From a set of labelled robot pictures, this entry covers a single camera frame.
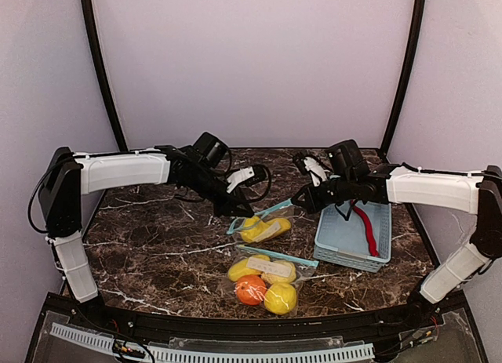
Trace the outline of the yellow fruit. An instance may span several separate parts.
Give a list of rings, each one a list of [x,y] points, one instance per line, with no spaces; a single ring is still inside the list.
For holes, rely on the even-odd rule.
[[[269,238],[278,237],[279,235],[289,231],[292,227],[291,222],[286,218],[275,218],[268,224],[269,229],[267,231],[270,233]]]

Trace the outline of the yellow mango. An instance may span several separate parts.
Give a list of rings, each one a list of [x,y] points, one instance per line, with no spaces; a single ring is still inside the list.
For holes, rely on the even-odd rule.
[[[246,276],[246,275],[260,276],[262,274],[261,270],[256,270],[256,269],[247,267],[248,260],[249,260],[249,258],[245,258],[245,259],[239,260],[237,263],[233,264],[227,272],[227,278],[230,281],[236,282],[239,278]]]

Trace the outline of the clear zip bag blue zipper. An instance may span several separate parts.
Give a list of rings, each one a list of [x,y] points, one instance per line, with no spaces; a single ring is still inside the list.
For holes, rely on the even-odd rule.
[[[284,315],[273,314],[265,308],[264,301],[261,302],[257,306],[249,306],[249,305],[245,305],[245,304],[241,303],[237,299],[237,297],[235,295],[235,282],[230,281],[227,278],[227,272],[233,264],[235,264],[239,260],[242,260],[245,258],[249,258],[248,263],[247,263],[247,267],[250,267],[250,268],[253,268],[256,270],[261,270],[262,273],[265,271],[269,271],[271,269],[272,262],[276,261],[276,260],[287,260],[287,261],[292,262],[295,265],[295,267],[296,267],[296,280],[294,282],[290,283],[297,291],[297,305],[293,309],[293,311],[289,312],[288,314],[284,314]],[[296,313],[297,313],[297,308],[299,306],[299,299],[300,299],[300,290],[302,289],[303,284],[305,283],[306,280],[313,277],[313,274],[316,272],[317,268],[318,268],[318,261],[317,260],[307,260],[307,259],[300,258],[297,256],[287,255],[285,253],[274,252],[274,251],[267,250],[267,249],[260,249],[260,248],[256,248],[256,247],[249,246],[249,245],[238,244],[238,245],[236,245],[236,248],[234,250],[233,261],[231,262],[231,265],[228,267],[224,276],[221,278],[218,289],[221,291],[222,296],[224,296],[224,298],[229,299],[230,301],[239,305],[240,307],[248,307],[248,308],[261,307],[264,310],[266,310],[269,314],[272,314],[274,316],[292,317],[292,316],[296,315]],[[265,281],[264,281],[264,283],[267,286],[267,290],[270,288],[271,285],[273,285],[273,284],[268,284]]]

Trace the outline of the pale yellow potato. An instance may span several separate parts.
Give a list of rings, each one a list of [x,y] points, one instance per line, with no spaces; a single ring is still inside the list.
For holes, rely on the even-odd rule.
[[[272,262],[271,269],[261,275],[261,279],[268,284],[292,283],[296,280],[296,267],[287,260],[276,260]]]

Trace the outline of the orange fruit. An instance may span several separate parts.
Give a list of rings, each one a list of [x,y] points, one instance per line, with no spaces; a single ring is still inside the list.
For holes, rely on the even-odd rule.
[[[257,306],[264,301],[267,286],[258,275],[245,275],[235,282],[237,299],[249,306]]]

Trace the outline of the round yellow lemon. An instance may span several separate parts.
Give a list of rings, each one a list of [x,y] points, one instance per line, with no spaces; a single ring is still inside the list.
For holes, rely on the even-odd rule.
[[[264,297],[265,308],[273,314],[284,315],[297,305],[297,291],[288,283],[274,283]]]

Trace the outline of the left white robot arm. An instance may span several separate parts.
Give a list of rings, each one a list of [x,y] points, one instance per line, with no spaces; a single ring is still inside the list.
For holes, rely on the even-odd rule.
[[[31,200],[40,204],[45,222],[35,231],[52,246],[57,268],[76,300],[86,303],[98,296],[82,241],[82,196],[119,187],[174,184],[210,201],[216,216],[251,217],[251,202],[239,187],[258,170],[249,166],[217,173],[215,168],[228,151],[208,132],[182,148],[164,145],[101,154],[58,148]]]

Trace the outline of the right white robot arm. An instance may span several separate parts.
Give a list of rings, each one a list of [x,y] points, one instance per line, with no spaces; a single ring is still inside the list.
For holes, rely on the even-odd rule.
[[[458,285],[501,258],[501,169],[455,172],[384,163],[371,169],[354,140],[325,150],[329,163],[299,152],[293,163],[311,182],[292,202],[317,213],[346,201],[418,204],[452,209],[476,217],[474,232],[420,283],[414,303],[436,304]]]

